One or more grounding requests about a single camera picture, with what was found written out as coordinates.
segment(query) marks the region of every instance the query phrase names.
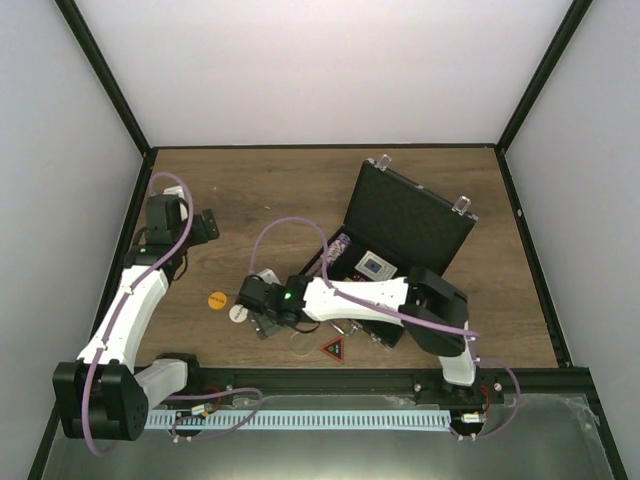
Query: gray floor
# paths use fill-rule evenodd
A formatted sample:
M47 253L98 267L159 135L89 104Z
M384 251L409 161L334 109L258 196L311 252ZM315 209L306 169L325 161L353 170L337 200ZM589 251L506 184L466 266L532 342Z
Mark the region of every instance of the gray floor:
M499 421L508 409L491 413ZM509 429L476 443L448 433L280 431L175 445L155 431L96 458L62 438L45 479L611 479L595 421L580 398L527 395Z

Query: wooden table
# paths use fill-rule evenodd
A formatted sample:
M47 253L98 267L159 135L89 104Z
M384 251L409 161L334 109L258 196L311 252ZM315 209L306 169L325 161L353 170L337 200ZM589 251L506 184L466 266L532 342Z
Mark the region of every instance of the wooden table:
M507 194L491 149L181 149L161 150L154 172L170 171L190 187L198 211L212 208L221 236L189 251L189 270L173 283L156 309L137 364L163 352L195 353L210 367L437 367L405 334L394 349L365 333L345 339L345 362L320 351L337 337L329 325L313 335L301 357L292 332L259 340L249 322L235 324L228 309L247 274L257 235L272 221L299 215L331 235L346 213L364 159L388 153L391 168L450 201L472 199L480 217L445 278L469 296L470 325L482 333L480 356L513 367L555 367L556 361ZM158 188L169 186L162 180ZM317 233L300 225L270 232L257 270L273 268L281 279L297 273L320 247ZM207 298L222 291L227 307L212 310Z

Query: yellow round sticker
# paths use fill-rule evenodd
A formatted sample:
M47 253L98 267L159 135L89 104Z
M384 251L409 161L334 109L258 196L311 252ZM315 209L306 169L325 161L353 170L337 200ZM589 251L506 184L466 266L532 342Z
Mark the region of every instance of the yellow round sticker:
M209 306L214 310L220 310L227 304L227 296L222 292L213 292L209 296Z

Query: red triangle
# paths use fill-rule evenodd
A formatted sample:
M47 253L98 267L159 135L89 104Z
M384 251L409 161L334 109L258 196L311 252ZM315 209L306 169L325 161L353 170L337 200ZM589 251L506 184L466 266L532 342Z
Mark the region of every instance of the red triangle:
M331 340L326 345L323 345L321 350L329 355L334 360L344 362L344 338L338 337L335 340Z

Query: black frame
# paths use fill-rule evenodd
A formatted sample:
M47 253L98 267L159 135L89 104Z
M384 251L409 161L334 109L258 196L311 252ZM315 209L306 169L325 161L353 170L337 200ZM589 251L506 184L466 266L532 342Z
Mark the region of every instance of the black frame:
M627 475L611 435L602 405L591 374L586 368L574 367L567 347L561 325L558 321L553 301L542 272L540 261L531 239L526 219L522 213L516 188L511 179L505 152L516 137L526 120L536 99L558 63L562 53L577 30L592 0L574 0L569 7L560 27L551 41L544 57L536 69L524 95L514 111L507 127L497 144L377 144L377 145L264 145L264 146L202 146L202 147L151 147L144 137L133 112L131 111L116 79L100 49L95 42L82 14L74 0L55 0L80 47L92 65L97 77L111 99L131 138L138 147L142 164L129 204L125 222L120 233L116 253L114 255L109 276L98 306L93 325L95 331L106 314L115 295L122 263L131 243L138 214L151 172L160 148L493 148L502 173L503 181L520 238L523 243L529 268L534 280L538 298L542 307L549 336L558 361L557 369L516 369L515 373L524 393L584 394L593 413L600 419L598 431L605 447L607 457L616 479L627 479ZM494 375L505 388L505 392L513 391L511 378L502 370L483 369L484 374ZM376 392L380 394L412 395L420 402L420 394L414 391L416 383L429 384L432 379L441 375L439 369L247 369L225 368L202 370L204 381L210 385L233 385L234 387L252 386L269 394L358 394ZM41 479L51 450L53 438L58 426L58 414L54 406L51 417L44 432L42 442L34 459L30 480Z

